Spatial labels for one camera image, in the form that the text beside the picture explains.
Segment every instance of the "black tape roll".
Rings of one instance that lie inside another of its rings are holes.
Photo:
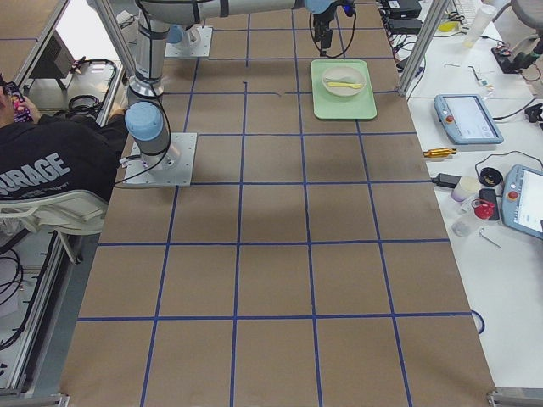
[[[486,167],[479,173],[479,182],[487,187],[495,187],[503,181],[501,172],[495,168]]]

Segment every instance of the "white bowl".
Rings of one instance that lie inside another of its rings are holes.
[[[328,68],[324,71],[321,76],[322,85],[324,88],[336,96],[341,97],[350,97],[355,96],[358,93],[362,92],[366,87],[366,78],[364,75],[355,68],[352,68],[348,65],[338,65],[332,68]],[[361,87],[358,89],[348,87],[348,86],[329,86],[329,82],[349,82],[355,84],[361,84]]]

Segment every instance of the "white mounting plate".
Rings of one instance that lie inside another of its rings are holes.
[[[181,157],[172,167],[166,170],[152,170],[135,176],[123,183],[140,187],[188,187],[193,177],[194,153],[196,152],[196,133],[171,133],[171,148],[181,151]],[[140,154],[139,147],[134,142],[131,155]],[[125,178],[134,176],[145,170],[139,159],[128,161]]]
[[[187,47],[183,50],[174,47],[171,44],[166,44],[164,58],[166,59],[182,59],[182,58],[201,58],[209,57],[211,49],[211,36],[213,28],[209,26],[197,26],[196,29],[200,34],[200,43],[194,47]]]

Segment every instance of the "white cup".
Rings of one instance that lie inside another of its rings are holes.
[[[452,198],[457,202],[464,202],[466,199],[474,195],[481,188],[481,184],[477,178],[472,176],[463,176],[452,190]]]
[[[484,29],[492,21],[497,13],[496,7],[491,6],[490,4],[483,4],[475,14],[473,23],[469,28],[469,31],[464,38],[464,46],[471,48],[473,44],[481,37]]]

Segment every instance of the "tablet device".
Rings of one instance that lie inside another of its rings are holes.
[[[504,225],[543,239],[543,172],[514,165],[503,188]]]
[[[455,144],[499,144],[500,130],[479,95],[438,95],[435,111]]]

